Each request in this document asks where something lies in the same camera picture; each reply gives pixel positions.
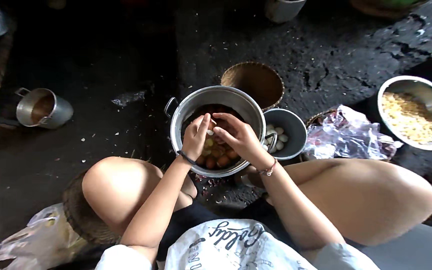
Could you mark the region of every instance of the small metal pot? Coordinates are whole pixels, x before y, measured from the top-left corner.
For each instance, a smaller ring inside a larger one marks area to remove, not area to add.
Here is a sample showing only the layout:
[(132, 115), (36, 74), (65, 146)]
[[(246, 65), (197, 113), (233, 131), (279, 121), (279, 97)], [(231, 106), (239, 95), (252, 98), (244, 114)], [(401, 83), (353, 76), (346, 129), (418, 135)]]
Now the small metal pot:
[[(165, 114), (171, 117), (168, 112), (171, 104), (176, 101), (172, 97), (165, 107)], [(171, 118), (171, 144), (174, 152), (181, 150), (183, 140), (181, 136), (181, 127), (198, 108), (206, 104), (222, 104), (235, 110), (246, 123), (248, 123), (256, 133), (261, 144), (263, 144), (266, 135), (266, 122), (261, 108), (256, 101), (248, 94), (230, 86), (215, 85), (199, 89), (187, 96), (175, 109)], [(232, 167), (226, 169), (206, 169), (199, 166), (193, 166), (191, 170), (199, 175), (207, 177), (224, 177), (235, 174), (246, 166), (249, 162), (241, 159)]]
[(55, 129), (73, 116), (71, 104), (55, 95), (50, 89), (36, 88), (29, 91), (26, 88), (20, 88), (15, 94), (22, 97), (16, 107), (16, 118), (23, 126)]
[(287, 109), (272, 108), (264, 113), (264, 118), (266, 125), (272, 124), (275, 127), (282, 127), (284, 134), (288, 136), (284, 148), (271, 154), (273, 157), (279, 161), (286, 161), (303, 151), (308, 132), (303, 120), (298, 115)]
[(432, 113), (432, 82), (420, 77), (398, 76), (383, 83), (378, 91), (378, 94), (376, 95), (379, 113), (378, 116), (395, 137), (406, 144), (411, 145), (412, 147), (422, 150), (432, 150), (432, 142), (428, 144), (419, 144), (418, 142), (412, 141), (403, 136), (396, 128), (393, 127), (393, 125), (387, 121), (387, 116), (381, 104), (383, 93), (385, 92), (410, 94), (414, 96), (417, 101), (423, 103), (426, 106), (426, 109)]

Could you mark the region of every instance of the black shorts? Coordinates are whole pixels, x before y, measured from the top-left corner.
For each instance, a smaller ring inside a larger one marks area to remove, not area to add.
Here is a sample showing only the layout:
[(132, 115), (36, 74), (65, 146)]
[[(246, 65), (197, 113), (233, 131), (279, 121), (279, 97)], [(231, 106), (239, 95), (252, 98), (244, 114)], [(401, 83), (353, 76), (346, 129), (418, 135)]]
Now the black shorts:
[[(157, 261), (166, 261), (168, 249), (176, 240), (183, 235), (187, 230), (208, 221), (222, 219), (213, 212), (206, 209), (200, 203), (193, 201), (188, 207), (182, 208), (173, 213), (163, 239), (159, 243), (159, 249), (156, 256)], [(249, 219), (261, 222), (276, 239), (298, 251), (297, 246), (291, 241), (290, 235), (284, 229), (283, 223), (275, 208), (270, 205), (265, 196), (251, 203), (236, 216), (234, 219)]]

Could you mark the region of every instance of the knee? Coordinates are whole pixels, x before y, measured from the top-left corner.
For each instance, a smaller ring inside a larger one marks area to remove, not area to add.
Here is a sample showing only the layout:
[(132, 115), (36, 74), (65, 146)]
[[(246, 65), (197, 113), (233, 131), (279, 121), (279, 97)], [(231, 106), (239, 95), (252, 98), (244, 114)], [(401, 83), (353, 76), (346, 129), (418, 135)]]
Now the knee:
[(389, 198), (416, 208), (418, 212), (432, 213), (432, 186), (423, 177), (395, 164), (369, 160), (360, 164), (373, 183)]
[(82, 192), (85, 197), (115, 190), (125, 190), (129, 186), (140, 185), (148, 174), (158, 174), (159, 169), (152, 164), (119, 156), (108, 156), (95, 163), (84, 175)]

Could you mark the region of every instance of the plastic bag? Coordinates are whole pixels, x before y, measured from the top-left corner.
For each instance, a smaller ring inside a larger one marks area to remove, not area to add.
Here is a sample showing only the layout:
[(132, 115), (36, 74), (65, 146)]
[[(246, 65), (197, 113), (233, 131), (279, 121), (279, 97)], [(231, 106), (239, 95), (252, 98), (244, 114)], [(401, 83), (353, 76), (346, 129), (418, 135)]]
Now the plastic bag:
[(68, 263), (87, 244), (66, 221), (63, 204), (44, 208), (26, 228), (0, 243), (0, 261), (15, 259), (5, 270), (45, 270)]
[(113, 102), (119, 107), (125, 107), (126, 105), (128, 105), (128, 103), (131, 103), (133, 101), (144, 101), (145, 94), (146, 91), (123, 93), (121, 95), (118, 95), (111, 102)]
[(403, 144), (379, 132), (363, 113), (340, 105), (308, 128), (303, 152), (311, 159), (335, 156), (350, 159), (389, 160)]

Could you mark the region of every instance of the white t-shirt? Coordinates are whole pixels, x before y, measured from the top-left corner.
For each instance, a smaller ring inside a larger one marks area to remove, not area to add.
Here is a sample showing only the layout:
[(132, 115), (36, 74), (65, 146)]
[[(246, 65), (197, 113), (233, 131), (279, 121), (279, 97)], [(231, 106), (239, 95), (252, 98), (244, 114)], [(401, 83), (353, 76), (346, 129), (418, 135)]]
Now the white t-shirt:
[[(187, 230), (169, 248), (165, 270), (379, 270), (371, 259), (348, 244), (329, 244), (309, 263), (251, 219), (217, 219)], [(136, 250), (115, 245), (105, 250), (95, 270), (150, 270), (151, 262)]]

